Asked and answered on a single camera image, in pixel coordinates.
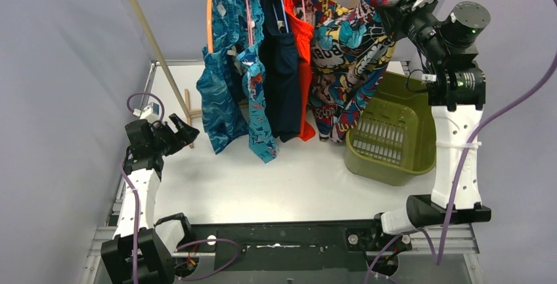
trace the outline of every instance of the wooden rack leg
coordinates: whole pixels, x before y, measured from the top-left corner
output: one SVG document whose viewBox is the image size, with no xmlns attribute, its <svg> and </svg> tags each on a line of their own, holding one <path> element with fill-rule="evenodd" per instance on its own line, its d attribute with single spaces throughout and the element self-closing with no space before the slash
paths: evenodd
<svg viewBox="0 0 557 284">
<path fill-rule="evenodd" d="M 137 17 L 137 20 L 139 20 L 139 23 L 141 24 L 141 27 L 143 28 L 143 32 L 145 33 L 145 36 L 147 37 L 147 41 L 149 41 L 149 43 L 151 44 L 151 47 L 153 48 L 153 51 L 155 52 L 155 57 L 160 62 L 160 66 L 162 67 L 162 71 L 164 72 L 164 75 L 166 76 L 166 79 L 168 80 L 168 84 L 172 88 L 172 92 L 174 92 L 174 95 L 176 96 L 176 99 L 178 100 L 178 103 L 180 104 L 180 107 L 184 111 L 184 115 L 186 116 L 186 118 L 190 118 L 190 112 L 188 111 L 188 108 L 186 107 L 184 99 L 180 95 L 180 91 L 178 90 L 178 87 L 176 86 L 176 81 L 174 80 L 174 77 L 172 76 L 172 73 L 170 72 L 170 69 L 168 68 L 168 65 L 166 64 L 166 60 L 164 59 L 164 56 L 163 56 L 163 54 L 160 50 L 160 47 L 158 46 L 158 43 L 155 39 L 155 35 L 151 31 L 151 27 L 149 26 L 149 23 L 147 22 L 147 19 L 145 18 L 145 14 L 143 13 L 143 10 L 141 9 L 141 6 L 139 5 L 139 2 L 137 0 L 128 0 L 128 1 L 131 5 L 131 8 L 133 9 L 133 12 L 135 13 L 135 16 Z"/>
<path fill-rule="evenodd" d="M 184 90 L 184 100 L 186 103 L 186 107 L 188 108 L 188 112 L 191 112 L 190 91 L 188 89 Z M 189 126 L 192 126 L 192 119 L 190 114 L 186 117 L 186 123 Z"/>
</svg>

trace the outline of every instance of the white platform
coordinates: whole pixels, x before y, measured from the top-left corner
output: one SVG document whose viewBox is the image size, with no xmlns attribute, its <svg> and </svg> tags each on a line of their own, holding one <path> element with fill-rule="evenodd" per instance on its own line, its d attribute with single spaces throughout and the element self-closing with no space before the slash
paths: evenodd
<svg viewBox="0 0 557 284">
<path fill-rule="evenodd" d="M 170 68 L 179 89 L 189 89 L 192 108 L 200 108 L 195 83 L 203 66 Z M 152 92 L 163 100 L 167 116 L 177 113 L 185 120 L 160 67 Z M 308 120 L 315 127 L 311 113 Z M 248 148 L 247 137 L 215 155 L 201 119 L 193 124 L 201 131 L 195 148 L 165 159 L 155 220 L 178 212 L 193 224 L 371 219 L 404 206 L 409 195 L 431 193 L 433 187 L 435 172 L 404 187 L 356 176 L 344 166 L 344 145 L 321 143 L 317 136 L 306 143 L 278 141 L 278 157 L 268 164 Z"/>
</svg>

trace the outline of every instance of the orange shirt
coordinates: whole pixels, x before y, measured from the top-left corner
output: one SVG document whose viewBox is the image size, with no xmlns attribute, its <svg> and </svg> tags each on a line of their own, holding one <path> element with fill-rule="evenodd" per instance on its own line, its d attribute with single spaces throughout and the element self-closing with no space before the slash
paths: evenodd
<svg viewBox="0 0 557 284">
<path fill-rule="evenodd" d="M 309 98 L 309 86 L 311 85 L 312 76 L 309 43 L 313 38 L 313 25 L 296 17 L 295 3 L 301 3 L 301 1 L 302 0 L 284 0 L 284 10 L 287 14 L 288 25 L 294 33 L 294 40 L 296 41 L 298 55 L 300 56 L 300 62 L 298 64 L 301 89 L 301 127 L 299 137 L 303 141 L 308 141 L 315 136 L 315 130 L 305 121 L 307 100 Z"/>
</svg>

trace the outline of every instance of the comic print shirt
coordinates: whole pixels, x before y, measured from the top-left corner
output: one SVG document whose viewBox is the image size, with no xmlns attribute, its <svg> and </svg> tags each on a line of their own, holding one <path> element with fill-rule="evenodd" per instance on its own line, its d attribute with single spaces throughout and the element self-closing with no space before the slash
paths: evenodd
<svg viewBox="0 0 557 284">
<path fill-rule="evenodd" d="M 360 0 L 353 9 L 335 0 L 306 1 L 315 20 L 309 106 L 320 139 L 341 142 L 357 125 L 395 50 L 375 11 L 387 0 Z"/>
</svg>

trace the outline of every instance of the white cable tie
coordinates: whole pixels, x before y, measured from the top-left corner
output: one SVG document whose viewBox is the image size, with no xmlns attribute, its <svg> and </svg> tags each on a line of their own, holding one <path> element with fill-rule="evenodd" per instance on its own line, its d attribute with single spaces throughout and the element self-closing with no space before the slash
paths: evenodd
<svg viewBox="0 0 557 284">
<path fill-rule="evenodd" d="M 481 141 L 475 143 L 445 143 L 442 141 L 438 141 L 435 144 L 437 145 L 437 147 L 443 148 L 478 149 L 481 146 Z"/>
</svg>

